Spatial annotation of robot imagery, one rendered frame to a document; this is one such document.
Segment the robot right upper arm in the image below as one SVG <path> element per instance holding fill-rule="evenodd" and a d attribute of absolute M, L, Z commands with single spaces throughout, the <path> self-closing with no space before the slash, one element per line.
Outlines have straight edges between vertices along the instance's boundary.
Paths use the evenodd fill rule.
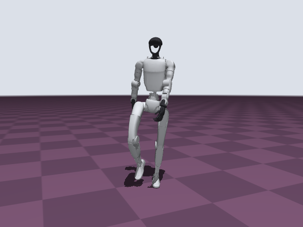
<path fill-rule="evenodd" d="M 144 60 L 140 60 L 135 65 L 134 80 L 131 83 L 134 87 L 139 87 L 141 84 L 140 78 L 142 75 L 143 62 Z"/>

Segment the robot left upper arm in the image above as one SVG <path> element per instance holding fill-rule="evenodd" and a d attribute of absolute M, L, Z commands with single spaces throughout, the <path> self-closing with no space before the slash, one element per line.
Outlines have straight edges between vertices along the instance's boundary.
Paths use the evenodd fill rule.
<path fill-rule="evenodd" d="M 173 79 L 174 76 L 174 70 L 176 68 L 175 63 L 172 60 L 166 60 L 166 67 L 167 72 L 166 72 L 166 79 L 163 80 L 163 86 L 169 86 L 169 81 Z"/>

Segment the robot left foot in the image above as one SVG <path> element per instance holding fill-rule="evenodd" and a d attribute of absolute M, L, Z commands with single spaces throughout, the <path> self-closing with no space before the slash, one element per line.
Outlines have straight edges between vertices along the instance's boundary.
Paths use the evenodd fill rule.
<path fill-rule="evenodd" d="M 160 179 L 159 179 L 159 176 L 157 176 L 157 174 L 156 174 L 156 176 L 154 176 L 154 174 L 153 174 L 152 186 L 154 188 L 160 187 Z"/>

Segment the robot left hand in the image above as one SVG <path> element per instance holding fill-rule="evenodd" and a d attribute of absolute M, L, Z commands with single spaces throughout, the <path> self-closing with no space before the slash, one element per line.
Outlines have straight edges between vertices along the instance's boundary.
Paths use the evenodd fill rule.
<path fill-rule="evenodd" d="M 156 121 L 156 122 L 160 122 L 165 114 L 165 108 L 167 108 L 167 106 L 165 105 L 164 99 L 162 99 L 160 106 L 161 107 L 160 107 L 159 111 L 155 113 L 155 114 L 159 113 L 158 116 L 156 118 L 153 118 L 154 121 Z"/>

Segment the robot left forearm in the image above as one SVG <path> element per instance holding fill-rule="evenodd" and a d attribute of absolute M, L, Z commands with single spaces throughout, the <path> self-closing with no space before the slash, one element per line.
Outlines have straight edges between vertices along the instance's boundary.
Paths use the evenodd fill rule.
<path fill-rule="evenodd" d="M 163 93 L 162 93 L 162 96 L 161 96 L 161 101 L 162 101 L 162 99 L 164 99 L 166 106 L 168 105 L 168 98 L 169 98 L 169 93 L 171 92 L 171 87 L 172 87 L 172 81 L 170 80 L 169 81 L 169 86 L 165 86 L 163 88 Z"/>

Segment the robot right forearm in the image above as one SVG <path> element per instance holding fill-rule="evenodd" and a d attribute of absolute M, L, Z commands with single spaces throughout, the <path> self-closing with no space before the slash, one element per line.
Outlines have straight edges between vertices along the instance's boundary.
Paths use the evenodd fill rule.
<path fill-rule="evenodd" d="M 131 101 L 132 101 L 132 99 L 134 99 L 135 100 L 135 102 L 136 102 L 136 100 L 137 100 L 137 95 L 138 95 L 138 87 L 134 87 L 134 86 L 132 86 L 132 93 L 131 93 Z"/>

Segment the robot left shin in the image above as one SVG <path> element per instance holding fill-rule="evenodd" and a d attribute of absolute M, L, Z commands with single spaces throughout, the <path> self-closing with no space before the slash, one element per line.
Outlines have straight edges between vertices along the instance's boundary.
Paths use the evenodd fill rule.
<path fill-rule="evenodd" d="M 163 158 L 163 150 L 164 147 L 162 147 L 161 145 L 158 146 L 158 149 L 155 150 L 155 174 L 154 176 L 159 176 L 159 169 L 160 169 L 160 165 L 162 163 L 162 158 Z"/>

